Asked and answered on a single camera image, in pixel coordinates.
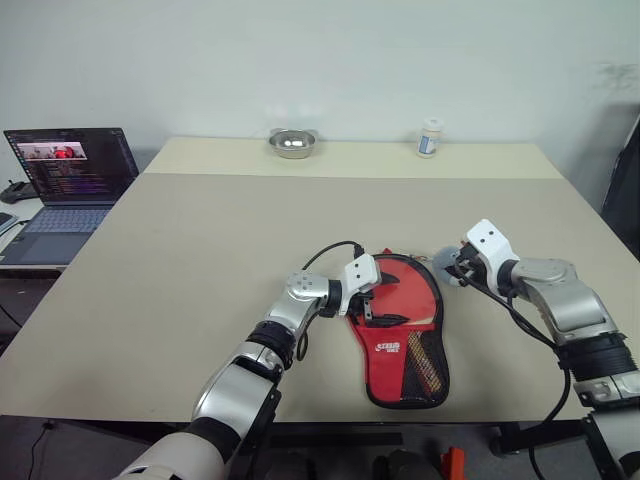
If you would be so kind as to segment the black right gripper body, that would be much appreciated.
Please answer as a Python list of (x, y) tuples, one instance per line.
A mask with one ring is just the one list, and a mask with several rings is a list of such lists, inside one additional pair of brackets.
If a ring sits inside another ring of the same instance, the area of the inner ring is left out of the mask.
[(470, 243), (464, 243), (461, 247), (466, 248), (465, 258), (454, 259), (453, 267), (459, 269), (465, 267), (470, 271), (469, 284), (467, 286), (479, 286), (487, 288), (487, 269), (483, 261), (480, 259), (478, 250)]

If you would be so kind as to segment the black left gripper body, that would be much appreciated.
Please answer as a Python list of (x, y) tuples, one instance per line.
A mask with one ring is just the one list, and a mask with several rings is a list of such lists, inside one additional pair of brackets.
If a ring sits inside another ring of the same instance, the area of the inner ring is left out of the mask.
[(378, 287), (374, 287), (366, 292), (358, 292), (354, 294), (349, 302), (348, 306), (348, 319), (358, 320), (374, 320), (384, 317), (382, 313), (376, 313), (373, 310), (372, 302), (376, 298), (376, 292)]

